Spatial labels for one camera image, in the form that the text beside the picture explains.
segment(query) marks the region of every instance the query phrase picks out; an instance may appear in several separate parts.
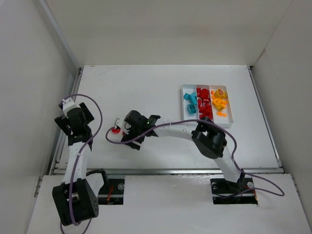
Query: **cable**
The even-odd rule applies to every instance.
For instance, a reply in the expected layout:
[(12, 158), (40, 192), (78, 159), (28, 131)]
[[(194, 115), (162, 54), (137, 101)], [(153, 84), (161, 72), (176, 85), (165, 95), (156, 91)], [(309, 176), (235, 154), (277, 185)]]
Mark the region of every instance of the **cable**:
[[(96, 102), (93, 98), (91, 98), (91, 97), (89, 97), (89, 96), (87, 96), (87, 95), (84, 95), (84, 94), (71, 94), (71, 95), (67, 96), (66, 98), (64, 98), (63, 100), (66, 100), (66, 99), (68, 99), (68, 98), (75, 97), (75, 96), (81, 96), (81, 97), (85, 97), (85, 98), (90, 99), (90, 100), (97, 106), (97, 109), (98, 109), (99, 115), (100, 115), (99, 127), (98, 127), (97, 131), (94, 133), (94, 135), (93, 135), (92, 137), (90, 137), (90, 139), (88, 139), (88, 140), (82, 145), (82, 147), (80, 148), (80, 150), (78, 151), (78, 154), (77, 154), (77, 157), (76, 157), (76, 161), (75, 161), (75, 163), (74, 163), (72, 175), (71, 175), (71, 177), (70, 177), (69, 192), (68, 192), (69, 214), (70, 214), (70, 219), (71, 219), (72, 223), (73, 223), (75, 226), (78, 226), (80, 223), (76, 223), (76, 221), (75, 221), (74, 211), (73, 211), (73, 198), (72, 198), (72, 194), (73, 194), (73, 182), (74, 182), (75, 170), (76, 170), (76, 167), (77, 167), (77, 164), (78, 164), (78, 160), (79, 160), (79, 157), (80, 157), (80, 154), (81, 154), (82, 150), (84, 149), (84, 147), (86, 147), (86, 146), (88, 145), (88, 143), (89, 143), (91, 140), (93, 140), (93, 138), (99, 133), (99, 131), (100, 131), (100, 129), (101, 129), (102, 123), (103, 123), (103, 114), (102, 114), (102, 111), (101, 111), (99, 105), (97, 104), (97, 102)], [(86, 229), (84, 230), (84, 232), (83, 232), (82, 234), (84, 234), (84, 233), (87, 231), (87, 229), (88, 229), (90, 223), (91, 223), (91, 219), (90, 219), (90, 221), (89, 221), (89, 223), (88, 223)]]
[[(88, 225), (87, 227), (84, 229), (83, 233), (82, 234), (85, 234), (86, 231), (88, 230), (89, 226), (90, 226), (90, 223), (91, 223), (92, 219), (89, 219), (89, 222), (88, 222)], [(66, 234), (63, 230), (63, 225), (62, 225), (62, 222), (59, 223), (59, 227), (60, 227), (60, 231), (62, 232), (62, 234)]]
[(111, 185), (111, 187), (109, 188), (109, 194), (108, 194), (107, 197), (106, 197), (106, 199), (107, 199), (107, 205), (109, 205), (109, 201), (111, 200), (111, 196), (112, 196), (113, 190), (114, 190), (113, 185)]
[(254, 175), (254, 174), (247, 173), (247, 172), (243, 171), (243, 170), (239, 167), (239, 165), (236, 163), (236, 161), (235, 161), (235, 159), (234, 159), (234, 153), (235, 153), (235, 151), (236, 151), (236, 149), (237, 149), (237, 141), (236, 141), (236, 139), (234, 138), (234, 136), (233, 136), (231, 133), (229, 133), (227, 130), (225, 130), (224, 128), (221, 128), (220, 126), (218, 126), (218, 125), (216, 125), (216, 124), (214, 124), (214, 123), (212, 123), (212, 122), (206, 121), (206, 120), (202, 120), (202, 119), (188, 119), (188, 120), (182, 120), (182, 121), (171, 122), (171, 123), (163, 123), (163, 124), (160, 124), (160, 125), (157, 125), (157, 126), (154, 126), (154, 127), (150, 128), (150, 129), (147, 130), (146, 132), (142, 133), (141, 135), (139, 135), (139, 136), (137, 136), (137, 137), (135, 137), (135, 138), (133, 138), (133, 139), (131, 139), (131, 140), (123, 141), (123, 142), (112, 141), (112, 140), (110, 140), (110, 139), (108, 138), (108, 134), (109, 134), (109, 132), (110, 132), (111, 129), (112, 129), (112, 128), (110, 128), (110, 129), (106, 132), (105, 138), (106, 138), (106, 140), (107, 140), (108, 142), (110, 142), (110, 143), (112, 143), (112, 144), (128, 144), (128, 143), (131, 143), (131, 142), (133, 142), (133, 141), (135, 141), (135, 140), (137, 140), (137, 139), (139, 139), (139, 138), (145, 136), (146, 134), (148, 134), (149, 132), (153, 131), (153, 130), (156, 129), (156, 128), (160, 128), (160, 127), (164, 127), (164, 126), (168, 126), (168, 125), (177, 125), (177, 124), (182, 124), (182, 123), (188, 123), (188, 122), (200, 122), (200, 123), (205, 123), (205, 124), (208, 124), (208, 125), (211, 125), (211, 126), (217, 128), (217, 129), (219, 129), (219, 130), (224, 131), (224, 132), (233, 140), (233, 142), (234, 142), (234, 149), (233, 149), (232, 154), (231, 154), (231, 159), (233, 160), (233, 163), (234, 163), (235, 167), (236, 167), (241, 173), (244, 173), (245, 175), (253, 176), (253, 177), (262, 179), (262, 180), (264, 180), (264, 181), (266, 181), (266, 182), (268, 182), (268, 183), (274, 185), (274, 186), (281, 192), (281, 194), (278, 194), (278, 193), (275, 193), (275, 192), (272, 192), (272, 191), (269, 191), (269, 190), (266, 190), (266, 189), (252, 188), (252, 189), (246, 189), (246, 190), (244, 190), (244, 191), (241, 191), (240, 193), (237, 193), (237, 194), (235, 194), (235, 195), (230, 195), (230, 196), (225, 196), (225, 197), (227, 197), (227, 198), (235, 197), (235, 196), (237, 196), (237, 195), (241, 195), (241, 194), (246, 193), (246, 192), (248, 192), (248, 191), (254, 191), (254, 190), (265, 191), (265, 192), (267, 192), (267, 193), (270, 193), (270, 194), (273, 194), (273, 195), (276, 195), (276, 196), (284, 196), (284, 195), (285, 195), (284, 191), (283, 191), (277, 184), (275, 184), (274, 182), (272, 182), (272, 181), (270, 181), (270, 180), (268, 180), (268, 179), (266, 179), (266, 178), (260, 177), (260, 176), (258, 176), (258, 175)]

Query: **toy piece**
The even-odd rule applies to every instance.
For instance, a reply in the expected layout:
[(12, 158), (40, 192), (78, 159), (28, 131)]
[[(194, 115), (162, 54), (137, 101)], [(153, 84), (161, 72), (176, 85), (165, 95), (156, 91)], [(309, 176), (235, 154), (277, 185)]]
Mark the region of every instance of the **toy piece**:
[(187, 105), (187, 110), (189, 112), (189, 114), (195, 114), (196, 113), (196, 108), (194, 104), (188, 104)]
[(204, 106), (199, 107), (199, 112), (200, 113), (204, 113), (205, 110), (206, 110), (206, 108)]
[(213, 100), (213, 105), (214, 107), (218, 110), (218, 111), (222, 111), (223, 109), (225, 109), (226, 104), (224, 103), (224, 101), (220, 98), (216, 98)]
[(226, 99), (228, 95), (222, 89), (217, 89), (217, 91), (215, 92), (214, 96), (216, 98)]
[(114, 128), (112, 128), (112, 133), (119, 133), (120, 132), (120, 128), (118, 126), (115, 126)]
[(208, 89), (202, 89), (199, 94), (201, 99), (207, 99), (209, 97)]
[(211, 107), (211, 105), (207, 105), (205, 106), (206, 107), (206, 110), (209, 112), (209, 113), (212, 113), (213, 109)]
[(203, 99), (203, 106), (209, 105), (209, 100), (208, 99)]
[(183, 98), (184, 98), (185, 100), (191, 100), (191, 95), (185, 94), (185, 95), (183, 96)]
[(196, 89), (197, 97), (199, 97), (199, 95), (200, 95), (200, 90), (201, 90), (200, 88), (197, 88), (197, 89)]
[(196, 92), (193, 92), (192, 94), (191, 94), (191, 104), (193, 104), (193, 105), (196, 105), (196, 103), (197, 103), (197, 96), (196, 96)]

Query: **plastic tray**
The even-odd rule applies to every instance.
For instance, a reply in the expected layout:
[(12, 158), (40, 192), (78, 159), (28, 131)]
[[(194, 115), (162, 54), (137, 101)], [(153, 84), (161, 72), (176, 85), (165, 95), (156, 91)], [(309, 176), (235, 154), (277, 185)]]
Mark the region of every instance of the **plastic tray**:
[(233, 116), (232, 116), (232, 112), (231, 112), (231, 104), (229, 101), (229, 93), (226, 89), (225, 86), (223, 85), (202, 85), (202, 84), (183, 84), (182, 85), (182, 112), (183, 112), (183, 119), (199, 119), (199, 111), (198, 111), (198, 104), (196, 103), (195, 107), (196, 107), (196, 113), (195, 114), (189, 114), (188, 110), (187, 110), (187, 105), (190, 104), (190, 101), (185, 100), (183, 98), (184, 94), (188, 93), (191, 94), (193, 92), (196, 92), (196, 89), (200, 88), (200, 89), (208, 89), (209, 90), (209, 97), (211, 96), (211, 91), (216, 91), (217, 89), (222, 89), (223, 91), (227, 92), (228, 97), (227, 97), (227, 105), (226, 108), (224, 110), (222, 110), (222, 113), (225, 113), (227, 116), (226, 117), (221, 117), (218, 116), (216, 113), (218, 112), (218, 110), (212, 105), (212, 111), (213, 111), (213, 119), (212, 121), (221, 126), (221, 127), (230, 127), (233, 124)]

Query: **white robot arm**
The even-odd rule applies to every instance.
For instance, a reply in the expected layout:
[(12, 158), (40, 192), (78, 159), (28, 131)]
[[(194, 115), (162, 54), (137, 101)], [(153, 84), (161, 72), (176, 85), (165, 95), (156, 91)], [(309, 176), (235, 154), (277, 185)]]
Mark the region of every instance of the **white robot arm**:
[[(115, 125), (125, 132), (121, 142), (133, 139), (143, 132), (164, 123), (172, 121), (160, 116), (150, 116), (146, 118), (137, 111), (131, 111), (124, 121), (116, 119)], [(178, 137), (191, 140), (198, 147), (199, 151), (206, 157), (213, 159), (223, 172), (226, 181), (237, 183), (241, 172), (236, 168), (225, 140), (225, 134), (221, 130), (204, 123), (182, 123), (177, 125), (166, 125), (153, 129), (147, 137)], [(131, 142), (129, 145), (133, 149), (140, 150), (140, 145), (144, 137)]]
[[(69, 199), (73, 206), (75, 222), (79, 223), (98, 216), (98, 193), (105, 185), (108, 177), (103, 169), (87, 173), (87, 162), (92, 150), (92, 137), (88, 124), (94, 117), (84, 103), (79, 106), (68, 98), (63, 100), (60, 108), (64, 115), (57, 117), (55, 122), (68, 137), (69, 160), (61, 185), (53, 188), (52, 196), (58, 210), (62, 225), (72, 224)], [(73, 177), (73, 192), (69, 194), (69, 185)]]

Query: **cyan block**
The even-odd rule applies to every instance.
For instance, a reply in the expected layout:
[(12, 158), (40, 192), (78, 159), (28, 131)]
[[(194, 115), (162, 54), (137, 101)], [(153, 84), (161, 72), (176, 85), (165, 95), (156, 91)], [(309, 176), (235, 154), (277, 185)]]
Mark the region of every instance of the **cyan block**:
[(189, 94), (185, 94), (183, 97), (185, 100), (191, 100), (191, 95)]
[(187, 111), (189, 112), (189, 114), (195, 114), (196, 113), (196, 107), (194, 104), (188, 104), (187, 105)]
[(191, 95), (191, 104), (194, 104), (196, 105), (197, 104), (197, 93), (196, 92), (193, 92)]

